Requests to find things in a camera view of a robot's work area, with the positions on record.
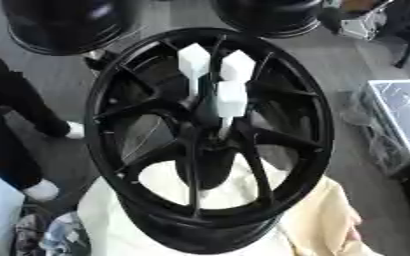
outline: black rim on floor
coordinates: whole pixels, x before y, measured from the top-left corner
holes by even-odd
[[[186,78],[177,70],[176,56],[179,49],[192,43],[206,48],[212,61],[210,73],[201,79],[200,99],[185,107],[181,101],[186,97]],[[209,109],[213,85],[220,79],[222,58],[235,50],[244,51],[257,66],[247,83],[247,113],[235,119],[229,137],[222,141],[217,138],[219,119],[204,109]],[[165,64],[166,68],[153,69]],[[129,47],[102,71],[86,111],[91,156],[128,216],[156,241],[189,253],[222,253],[258,240],[275,225],[278,216],[315,187],[333,147],[329,105],[304,67],[268,42],[225,29],[169,31]],[[295,125],[288,129],[257,127],[252,122],[254,112],[274,127]],[[116,123],[132,124],[143,115],[160,117],[172,140],[126,163],[120,153],[126,135],[118,131]],[[259,145],[277,145],[295,152],[295,164],[277,188],[269,185]],[[203,209],[201,191],[228,178],[236,153],[249,164],[258,197],[239,207]],[[176,161],[177,172],[189,187],[187,205],[156,195],[138,180],[145,167],[169,160]]]

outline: gray floor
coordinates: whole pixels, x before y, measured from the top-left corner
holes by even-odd
[[[149,2],[141,17],[137,40],[178,27],[226,27],[211,11],[208,1],[174,0]],[[410,256],[410,209],[398,186],[384,177],[368,157],[367,145],[357,129],[339,117],[340,95],[356,90],[369,79],[410,78],[410,62],[398,70],[390,63],[398,58],[402,45],[366,43],[334,37],[324,29],[308,35],[272,40],[293,54],[315,76],[330,100],[336,124],[336,144],[328,174],[346,189],[353,206],[361,213],[361,232],[376,251],[388,256]],[[0,13],[0,56],[21,70],[36,85],[48,104],[67,119],[80,120],[83,104],[93,76],[79,57],[44,57],[28,53],[14,45]],[[80,142],[54,141],[42,137],[28,124],[11,117],[45,173],[70,193],[54,203],[63,211],[74,204],[97,174]]]

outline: rim lip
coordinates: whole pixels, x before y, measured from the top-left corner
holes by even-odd
[[[312,89],[322,97],[318,97],[319,105],[324,111],[321,111],[321,115],[323,116],[326,122],[322,122],[323,128],[320,132],[322,134],[322,147],[326,150],[316,153],[316,157],[313,162],[313,166],[318,166],[317,170],[313,172],[307,173],[307,180],[306,182],[302,182],[300,186],[297,186],[293,192],[289,192],[288,196],[284,198],[282,201],[277,201],[276,207],[271,207],[268,212],[263,212],[263,214],[256,214],[257,212],[249,212],[250,216],[246,216],[245,218],[239,218],[238,220],[234,220],[231,217],[224,216],[222,218],[216,218],[216,216],[212,216],[211,214],[206,214],[208,218],[204,219],[192,219],[190,217],[186,217],[178,212],[173,212],[170,209],[164,208],[161,205],[157,205],[152,202],[146,202],[141,198],[136,197],[135,195],[131,195],[132,193],[128,193],[126,191],[126,184],[124,181],[120,180],[116,175],[114,175],[114,168],[108,162],[107,156],[103,152],[102,142],[99,132],[99,126],[97,126],[96,121],[94,120],[94,116],[101,108],[102,102],[104,100],[105,93],[108,89],[109,82],[114,77],[117,69],[115,68],[120,63],[125,60],[128,60],[132,54],[139,54],[139,50],[142,48],[144,49],[145,46],[150,45],[151,43],[161,41],[162,39],[166,39],[169,37],[175,37],[178,33],[215,33],[216,36],[224,35],[224,34],[231,34],[237,37],[242,38],[249,38],[252,42],[256,42],[256,44],[260,46],[265,46],[268,49],[274,50],[275,53],[280,53],[280,56],[277,56],[278,59],[284,61],[289,66],[296,69],[297,72],[302,75],[302,79],[306,81],[308,86],[312,87]],[[295,205],[298,201],[303,199],[318,183],[320,178],[323,176],[325,169],[329,163],[329,158],[332,152],[333,147],[333,140],[334,140],[334,127],[332,122],[332,115],[329,104],[324,97],[324,93],[321,88],[318,86],[317,82],[314,78],[309,74],[309,72],[291,55],[280,49],[279,47],[261,40],[259,38],[251,38],[244,36],[241,33],[235,32],[233,30],[228,29],[221,29],[221,28],[186,28],[186,29],[178,29],[172,30],[168,32],[164,32],[161,34],[157,34],[141,40],[140,42],[128,47],[126,50],[122,51],[120,55],[111,62],[102,72],[99,78],[95,81],[95,84],[90,92],[90,95],[87,100],[86,104],[86,114],[85,114],[85,130],[86,130],[86,142],[87,147],[90,151],[90,155],[95,162],[96,166],[98,167],[101,175],[106,179],[106,181],[111,185],[111,187],[117,192],[117,194],[123,199],[128,200],[132,203],[135,207],[139,208],[140,210],[146,212],[149,215],[156,216],[158,218],[166,219],[167,221],[182,223],[184,225],[192,225],[198,227],[207,227],[207,228],[231,228],[234,226],[246,225],[251,223],[262,222],[267,219],[276,217],[278,214],[284,212],[285,210],[289,209],[293,205]]]
[[[227,25],[241,31],[248,33],[252,36],[267,37],[267,38],[292,38],[305,35],[320,26],[320,21],[317,17],[303,18],[301,23],[291,24],[289,27],[285,27],[284,31],[270,30],[270,31],[257,31],[256,29],[247,28],[240,22],[232,19],[229,15],[226,15],[220,7],[217,0],[212,0],[211,4],[217,16]]]
[[[42,55],[50,55],[50,56],[71,56],[71,55],[78,55],[84,54],[90,51],[94,51],[97,49],[101,49],[113,43],[114,41],[118,40],[121,35],[126,31],[126,28],[119,25],[113,25],[102,31],[100,35],[97,37],[96,40],[92,40],[88,43],[85,43],[77,48],[66,48],[66,49],[51,49],[48,47],[31,44],[28,42],[23,41],[20,39],[19,36],[14,32],[14,29],[9,25],[8,31],[11,39],[23,49],[37,53]]]

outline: white foam block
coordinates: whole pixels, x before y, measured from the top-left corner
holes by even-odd
[[[179,70],[189,79],[198,79],[209,72],[211,56],[195,43],[178,52]]]
[[[247,82],[252,78],[256,62],[241,50],[222,60],[221,77],[225,81]]]
[[[245,83],[239,81],[220,82],[217,88],[216,109],[219,117],[241,117],[247,108]]]

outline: wheel rim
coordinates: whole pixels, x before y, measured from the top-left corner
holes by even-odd
[[[203,101],[199,101],[195,107],[191,108],[194,110],[187,109],[177,102],[178,99],[165,97],[163,86],[151,85],[139,77],[140,72],[154,63],[164,59],[175,59],[178,49],[194,42],[198,42],[212,52],[211,72],[203,79],[204,83],[215,84],[218,81],[217,70],[221,58],[232,50],[241,49],[257,61],[253,79],[247,85],[250,106],[254,110],[258,111],[257,104],[261,106],[265,102],[270,102],[269,104],[272,105],[278,104],[281,108],[285,101],[292,101],[303,103],[306,106],[303,108],[307,108],[307,111],[311,113],[311,116],[307,117],[312,126],[310,139],[253,127],[250,115],[235,120],[229,139],[220,142],[219,145],[232,152],[240,152],[253,171],[259,197],[247,205],[220,210],[201,209],[198,198],[201,184],[198,171],[194,167],[197,164],[195,160],[197,155],[203,155],[202,150],[206,148],[204,143],[208,143],[208,139],[203,138],[212,137],[204,136],[204,134],[214,134],[217,127],[213,122],[204,122],[198,117],[196,110]],[[265,79],[267,73],[281,73],[295,88],[271,86],[271,80],[267,79],[266,82]],[[115,82],[121,79],[131,81],[135,88],[138,87],[138,90],[147,97],[141,103],[111,107],[109,104],[111,93],[119,86]],[[117,149],[114,149],[116,145],[110,143],[113,140],[110,136],[114,136],[110,127],[116,120],[132,119],[143,114],[161,117],[176,140],[155,148],[126,165]],[[317,184],[328,165],[334,138],[332,117],[323,92],[311,75],[292,56],[263,40],[230,30],[214,28],[170,31],[143,40],[123,51],[96,81],[87,103],[85,124],[87,143],[92,158],[102,176],[119,195],[126,212],[134,222],[136,218],[144,214],[145,223],[188,227],[188,229],[197,229],[202,233],[206,233],[207,230],[214,230],[213,233],[216,233],[216,230],[233,231],[239,232],[239,237],[246,238],[239,239],[239,241],[226,241],[228,246],[212,250],[205,248],[206,246],[191,249],[181,243],[174,245],[172,241],[163,241],[156,237],[157,235],[147,231],[148,228],[145,230],[144,225],[136,223],[140,229],[157,241],[169,247],[193,253],[220,253],[240,248],[256,241],[270,230],[275,219],[282,212],[300,201]],[[256,145],[265,144],[294,148],[299,156],[286,180],[273,191],[269,187],[256,149]],[[182,206],[165,200],[138,184],[138,176],[145,166],[167,160],[176,160],[179,165],[179,162],[185,159],[187,161],[183,162],[187,163],[186,182],[190,189],[189,205]],[[262,230],[249,232],[250,234],[247,234],[247,230],[240,231],[240,227],[248,225],[252,225],[250,228],[252,230],[256,227],[262,227]],[[236,236],[230,237],[229,239],[234,240]]]

